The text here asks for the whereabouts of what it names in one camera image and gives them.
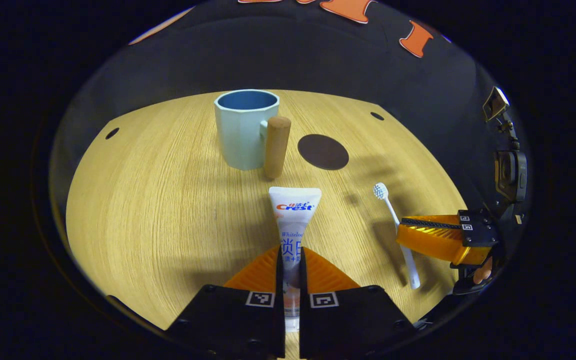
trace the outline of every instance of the toothbrush handle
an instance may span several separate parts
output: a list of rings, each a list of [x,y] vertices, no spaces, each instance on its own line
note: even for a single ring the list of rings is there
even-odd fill
[[[412,289],[417,289],[421,282],[419,281],[419,274],[417,272],[417,265],[415,265],[415,260],[412,258],[412,251],[400,244],[401,251],[404,253],[404,259],[406,260],[406,267],[408,268],[408,279],[410,281],[410,287]]]
[[[399,232],[399,230],[400,230],[400,218],[398,218],[397,214],[395,214],[395,209],[393,209],[393,205],[391,204],[391,201],[388,200],[388,198],[386,198],[385,200],[386,200],[386,205],[388,205],[388,210],[390,210],[390,214],[392,215],[392,218],[395,220],[395,230],[397,232]]]
[[[395,220],[395,237],[400,232],[400,219],[395,214],[395,209],[393,209],[393,205],[391,205],[391,201],[386,198],[386,204],[388,205],[388,209],[390,210],[390,214],[392,214],[392,218]],[[399,244],[401,247],[401,252],[404,254],[404,260],[406,260],[406,267],[408,269],[408,279],[410,281],[410,287],[412,289],[417,289],[421,285],[421,281],[419,281],[419,273],[417,272],[417,265],[415,265],[415,260],[412,258],[412,251]]]

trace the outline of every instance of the orange letter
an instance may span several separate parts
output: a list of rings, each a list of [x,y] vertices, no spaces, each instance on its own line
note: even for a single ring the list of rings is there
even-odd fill
[[[367,24],[366,9],[368,9],[368,4],[372,2],[372,0],[330,0],[320,2],[319,6],[326,11],[356,21],[357,23]]]
[[[424,57],[424,46],[428,43],[429,39],[434,39],[433,35],[425,28],[421,27],[418,23],[410,20],[412,30],[406,38],[400,38],[399,43],[408,50],[412,55],[418,58]]]

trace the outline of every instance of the wooden table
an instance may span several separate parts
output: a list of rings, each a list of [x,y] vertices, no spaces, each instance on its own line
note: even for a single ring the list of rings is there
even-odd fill
[[[202,285],[224,284],[279,243],[269,187],[318,187],[322,199],[303,246],[360,285],[381,285],[417,321],[450,292],[457,272],[416,253],[422,285],[409,287],[393,219],[373,185],[386,184],[400,217],[456,214],[466,205],[448,174],[379,105],[270,91],[281,98],[279,116],[292,120],[283,175],[275,180],[261,168],[240,171],[222,159],[213,101],[223,92],[110,121],[80,161],[68,194],[66,227],[76,262],[103,294],[165,330]],[[323,170],[301,157],[297,142],[315,133],[345,146],[346,167]],[[286,357],[298,358],[297,333],[286,337]]]

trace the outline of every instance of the wooden mug handle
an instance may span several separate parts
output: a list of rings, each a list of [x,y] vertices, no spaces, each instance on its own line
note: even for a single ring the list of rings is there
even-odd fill
[[[263,162],[263,171],[268,178],[279,178],[284,170],[290,126],[291,121],[287,117],[273,116],[268,120],[265,160]]]

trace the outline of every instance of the screw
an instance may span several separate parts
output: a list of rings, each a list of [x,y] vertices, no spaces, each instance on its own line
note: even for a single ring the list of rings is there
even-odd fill
[[[406,321],[404,320],[397,320],[394,323],[395,330],[402,330],[406,326]]]
[[[248,340],[248,348],[250,348],[251,350],[259,350],[262,347],[262,343],[259,340],[256,339],[250,339]]]

